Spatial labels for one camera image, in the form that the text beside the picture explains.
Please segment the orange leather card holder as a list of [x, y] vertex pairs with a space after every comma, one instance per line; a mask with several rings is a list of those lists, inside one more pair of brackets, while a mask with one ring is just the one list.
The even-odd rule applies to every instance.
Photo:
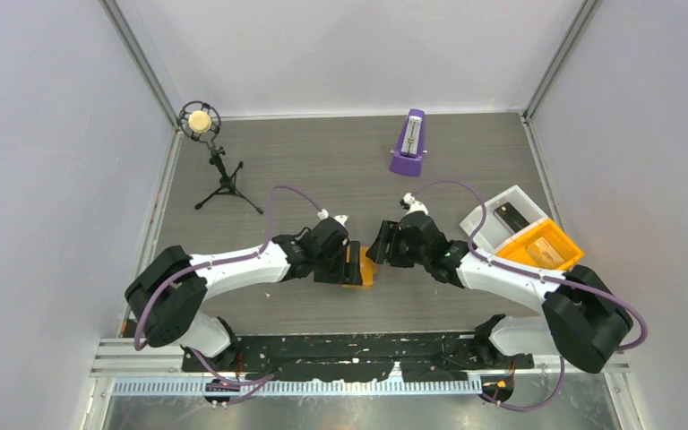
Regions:
[[359, 277], [354, 281], [342, 283], [343, 288], [371, 289], [374, 284], [374, 275], [377, 273], [377, 265], [366, 256], [367, 250], [360, 247], [359, 258]]

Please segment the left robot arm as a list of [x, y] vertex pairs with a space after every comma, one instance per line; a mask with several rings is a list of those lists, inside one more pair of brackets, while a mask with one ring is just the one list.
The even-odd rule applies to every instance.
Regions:
[[361, 244], [341, 216], [320, 220], [295, 235], [223, 254], [162, 251], [130, 284], [125, 300], [137, 322], [134, 347], [180, 345], [197, 350], [219, 371], [231, 369], [239, 348], [227, 324], [202, 312], [218, 295], [257, 284], [312, 278], [319, 283], [362, 283]]

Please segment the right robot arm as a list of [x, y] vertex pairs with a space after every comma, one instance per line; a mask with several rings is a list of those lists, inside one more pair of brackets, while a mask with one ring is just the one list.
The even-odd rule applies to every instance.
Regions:
[[559, 355], [597, 374], [633, 327], [591, 269], [535, 271], [504, 263], [467, 241], [448, 239], [422, 211], [383, 221], [366, 256], [392, 267], [420, 266], [439, 283], [492, 293], [536, 311], [529, 318], [495, 314], [475, 328], [476, 356], [487, 367], [519, 354]]

